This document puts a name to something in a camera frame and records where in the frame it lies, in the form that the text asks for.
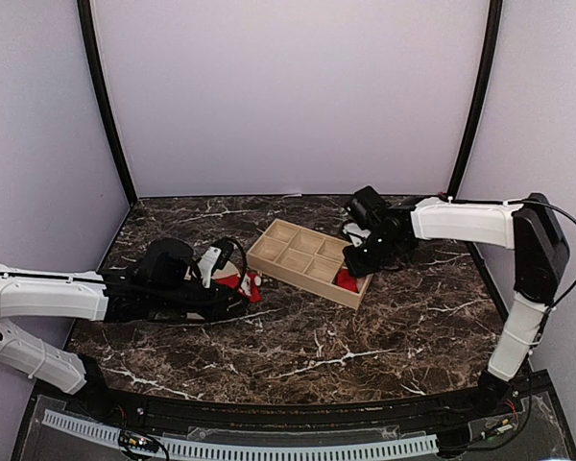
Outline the red santa sock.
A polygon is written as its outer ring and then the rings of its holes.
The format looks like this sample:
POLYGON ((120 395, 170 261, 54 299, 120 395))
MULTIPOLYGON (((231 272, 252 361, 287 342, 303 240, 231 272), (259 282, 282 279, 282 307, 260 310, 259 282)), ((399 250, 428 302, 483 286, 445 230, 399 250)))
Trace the red santa sock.
POLYGON ((239 280, 239 274, 232 274, 215 279, 217 283, 225 285, 229 288, 239 287, 238 292, 241 295, 247 297, 251 303, 259 303, 262 301, 262 296, 260 294, 262 278, 258 274, 247 273, 240 284, 238 284, 239 280))
POLYGON ((359 279, 352 276, 347 268, 339 270, 333 283, 336 286, 353 293, 358 293, 360 291, 359 279))

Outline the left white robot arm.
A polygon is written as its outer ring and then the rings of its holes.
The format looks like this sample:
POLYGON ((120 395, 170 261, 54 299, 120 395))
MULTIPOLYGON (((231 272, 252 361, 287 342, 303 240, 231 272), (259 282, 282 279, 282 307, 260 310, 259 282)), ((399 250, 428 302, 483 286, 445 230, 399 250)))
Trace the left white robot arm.
POLYGON ((91 322, 154 321, 166 314, 208 322, 240 315, 259 300, 258 281, 246 267, 224 275, 242 246, 224 237, 203 255, 174 238, 153 241, 125 269, 85 273, 25 272, 0 264, 0 363, 78 396, 96 419, 116 410, 97 363, 62 351, 22 330, 13 318, 63 317, 91 322))

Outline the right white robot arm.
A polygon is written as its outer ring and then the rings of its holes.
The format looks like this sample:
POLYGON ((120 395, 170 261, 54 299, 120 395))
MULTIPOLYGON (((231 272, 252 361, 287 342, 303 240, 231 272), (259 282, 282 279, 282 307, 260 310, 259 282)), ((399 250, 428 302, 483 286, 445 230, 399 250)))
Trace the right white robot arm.
POLYGON ((382 271, 424 241, 451 240, 512 254, 514 295, 484 373, 491 380, 470 397, 477 415, 493 415, 508 399, 504 383, 515 378, 539 344, 552 312, 576 286, 575 278, 561 287, 570 246, 559 221, 564 218, 576 227, 576 218, 541 193, 511 200, 440 194, 392 205, 370 186, 354 192, 344 209, 348 220, 342 233, 349 244, 343 254, 355 278, 382 271))

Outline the wooden compartment tray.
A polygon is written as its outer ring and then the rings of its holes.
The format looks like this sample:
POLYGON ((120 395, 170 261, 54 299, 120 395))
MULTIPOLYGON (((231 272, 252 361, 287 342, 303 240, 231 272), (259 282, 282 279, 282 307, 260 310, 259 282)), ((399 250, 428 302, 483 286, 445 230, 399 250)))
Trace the wooden compartment tray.
POLYGON ((358 293, 333 283, 339 270, 347 268, 346 246, 345 240, 276 219, 253 243, 247 257, 249 266, 263 275, 357 309, 372 278, 359 279, 358 293))

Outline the black front table rail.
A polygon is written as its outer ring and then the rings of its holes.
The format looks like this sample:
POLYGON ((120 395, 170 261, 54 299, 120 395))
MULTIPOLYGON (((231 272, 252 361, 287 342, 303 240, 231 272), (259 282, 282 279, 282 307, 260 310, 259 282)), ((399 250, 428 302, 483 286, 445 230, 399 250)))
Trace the black front table rail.
POLYGON ((347 404, 235 404, 162 398, 107 389, 136 427, 188 425, 244 429, 341 429, 406 421, 410 425, 463 424, 479 417, 468 406, 472 391, 347 404))

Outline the right black frame post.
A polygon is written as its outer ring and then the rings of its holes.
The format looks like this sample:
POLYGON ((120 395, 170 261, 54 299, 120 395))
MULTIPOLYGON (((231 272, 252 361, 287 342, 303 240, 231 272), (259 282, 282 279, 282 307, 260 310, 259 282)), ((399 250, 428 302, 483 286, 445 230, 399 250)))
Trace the right black frame post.
POLYGON ((468 117, 450 181, 446 189, 446 194, 453 198, 456 198, 461 190, 485 105, 501 24, 502 10, 502 0, 491 0, 489 2, 481 56, 469 104, 468 117))

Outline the black frame post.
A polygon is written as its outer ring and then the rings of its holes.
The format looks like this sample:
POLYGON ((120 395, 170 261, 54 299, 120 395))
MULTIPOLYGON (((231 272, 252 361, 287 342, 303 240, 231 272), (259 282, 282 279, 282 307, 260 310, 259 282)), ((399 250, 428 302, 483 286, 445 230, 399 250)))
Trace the black frame post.
POLYGON ((78 0, 77 10, 84 42, 87 67, 111 153, 111 158, 127 203, 129 207, 133 207, 138 202, 138 196, 135 191, 132 175, 127 164, 126 156, 117 130, 117 124, 113 115, 111 102, 109 100, 108 88, 101 62, 100 48, 93 19, 92 3, 88 0, 78 0))
POLYGON ((481 56, 469 104, 468 117, 450 181, 446 189, 446 194, 453 198, 456 198, 461 190, 485 105, 501 24, 502 10, 502 0, 491 0, 489 2, 481 56))

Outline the left black frame post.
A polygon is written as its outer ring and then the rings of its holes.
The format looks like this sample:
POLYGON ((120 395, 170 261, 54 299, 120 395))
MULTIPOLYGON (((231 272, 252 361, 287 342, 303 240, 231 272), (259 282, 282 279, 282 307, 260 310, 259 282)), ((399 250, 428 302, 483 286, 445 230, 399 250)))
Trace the left black frame post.
POLYGON ((88 0, 78 0, 77 10, 84 42, 87 67, 111 153, 111 158, 127 203, 129 207, 133 207, 138 202, 138 196, 135 191, 132 175, 127 164, 126 156, 117 130, 117 124, 113 115, 111 102, 109 100, 108 88, 101 62, 100 48, 93 19, 92 3, 88 0))

